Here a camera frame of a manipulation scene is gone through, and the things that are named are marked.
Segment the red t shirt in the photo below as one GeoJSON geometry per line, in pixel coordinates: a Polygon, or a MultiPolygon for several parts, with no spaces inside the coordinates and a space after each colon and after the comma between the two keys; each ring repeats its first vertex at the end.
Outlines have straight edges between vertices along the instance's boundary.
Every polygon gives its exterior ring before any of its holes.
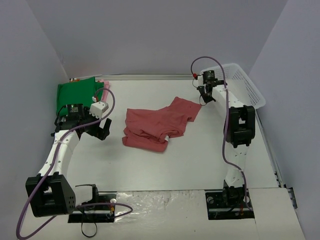
{"type": "Polygon", "coordinates": [[[158,110],[128,108],[122,143],[126,147],[163,153],[169,139],[183,136],[187,123],[195,121],[201,108],[199,103],[177,96],[169,106],[158,110]]]}

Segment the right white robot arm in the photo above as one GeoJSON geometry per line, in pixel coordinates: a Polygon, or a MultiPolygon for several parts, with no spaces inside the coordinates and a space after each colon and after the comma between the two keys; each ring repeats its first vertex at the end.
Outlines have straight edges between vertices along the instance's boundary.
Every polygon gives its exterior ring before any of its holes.
{"type": "Polygon", "coordinates": [[[223,181],[222,202],[233,207],[242,200],[248,201],[247,181],[244,177],[247,153],[256,133],[256,111],[241,102],[228,88],[224,79],[219,80],[213,70],[198,75],[197,90],[207,104],[216,103],[219,114],[225,117],[222,139],[222,158],[228,165],[223,181]]]}

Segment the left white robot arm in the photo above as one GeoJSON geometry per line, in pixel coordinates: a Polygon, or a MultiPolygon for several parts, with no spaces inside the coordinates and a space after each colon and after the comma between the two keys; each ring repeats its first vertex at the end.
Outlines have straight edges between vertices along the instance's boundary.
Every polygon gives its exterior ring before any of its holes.
{"type": "Polygon", "coordinates": [[[103,101],[94,102],[90,107],[68,104],[65,108],[65,120],[55,122],[49,156],[38,174],[29,177],[25,183],[29,205],[37,218],[70,215],[81,204],[95,209],[101,203],[101,197],[93,185],[71,186],[66,175],[82,134],[101,141],[110,134],[112,121],[108,115],[112,109],[103,101]]]}

